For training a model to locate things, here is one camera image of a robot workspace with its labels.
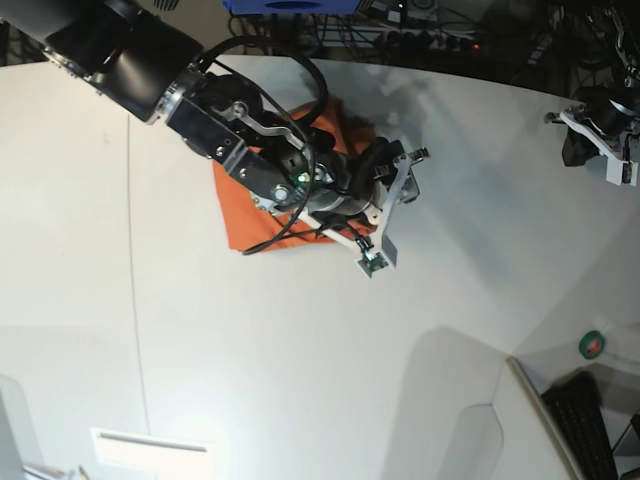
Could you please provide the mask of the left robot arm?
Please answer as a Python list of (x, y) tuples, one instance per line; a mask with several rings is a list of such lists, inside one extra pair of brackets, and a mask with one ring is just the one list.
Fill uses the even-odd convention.
[(545, 121), (563, 124), (562, 160), (581, 167), (602, 157), (616, 169), (614, 182), (632, 183), (639, 169), (631, 147), (639, 140), (639, 3), (637, 1), (549, 1), (553, 43), (569, 64), (583, 71), (607, 71), (603, 83), (581, 85), (575, 103)]

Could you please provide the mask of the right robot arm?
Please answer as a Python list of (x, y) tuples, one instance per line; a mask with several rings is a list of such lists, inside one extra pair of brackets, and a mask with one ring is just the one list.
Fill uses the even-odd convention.
[(163, 120), (211, 160), (229, 245), (246, 256), (328, 240), (372, 259), (394, 207), (419, 197), (413, 167), (427, 151), (367, 128), (347, 134), (323, 74), (301, 52), (285, 49), (317, 97), (295, 112), (229, 67), (211, 71), (233, 47), (275, 39), (244, 35), (205, 49), (134, 1), (5, 1), (1, 17), (57, 66), (139, 120)]

